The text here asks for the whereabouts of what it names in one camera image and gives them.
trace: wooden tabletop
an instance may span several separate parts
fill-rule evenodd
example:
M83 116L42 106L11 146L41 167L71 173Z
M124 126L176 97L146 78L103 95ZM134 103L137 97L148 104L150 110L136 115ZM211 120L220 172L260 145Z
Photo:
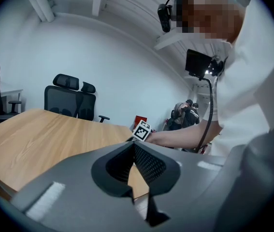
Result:
M15 191L61 160L126 141L125 126L98 123L33 109L0 123L0 182ZM135 166L129 185L134 198L148 193Z

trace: black jacket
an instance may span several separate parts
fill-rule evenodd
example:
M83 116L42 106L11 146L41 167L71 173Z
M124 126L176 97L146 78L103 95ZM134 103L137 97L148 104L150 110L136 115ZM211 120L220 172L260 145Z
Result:
M185 116L182 123L182 128L199 124L199 114L196 109L192 107L185 108Z

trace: forearm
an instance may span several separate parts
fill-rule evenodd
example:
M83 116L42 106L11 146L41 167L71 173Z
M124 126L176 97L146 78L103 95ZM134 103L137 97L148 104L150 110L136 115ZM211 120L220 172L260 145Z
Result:
M204 133L207 122L208 121L203 120L198 125L180 130L155 132L148 138L147 142L166 147L196 148ZM203 145L212 141L221 129L218 122L213 121Z

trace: chair armrest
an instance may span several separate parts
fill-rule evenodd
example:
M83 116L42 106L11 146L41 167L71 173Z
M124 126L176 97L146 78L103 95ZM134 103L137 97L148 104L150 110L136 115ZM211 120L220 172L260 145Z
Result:
M0 120L3 121L3 120L7 120L9 118L12 118L13 116L15 115L0 115Z
M99 115L98 117L101 118L100 123L102 123L105 119L110 120L110 118L108 118L106 116Z
M9 101L8 103L9 104L21 104L22 102L21 101Z

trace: ceiling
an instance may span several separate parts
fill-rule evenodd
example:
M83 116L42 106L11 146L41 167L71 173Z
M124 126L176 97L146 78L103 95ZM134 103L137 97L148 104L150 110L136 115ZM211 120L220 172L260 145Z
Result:
M109 23L115 27L123 25L116 20L127 22L127 28L136 27L140 34L145 35L144 43L151 51L170 63L171 68L179 74L185 82L198 89L200 101L209 103L209 90L206 82L188 75L185 71L186 52L196 50L209 56L218 55L224 59L230 46L217 41L202 41L197 34L182 34L176 31L172 23L172 30L164 33L161 29L157 8L166 0L48 0L52 11L56 13L77 14L103 20L108 14ZM249 0L238 0L246 6Z

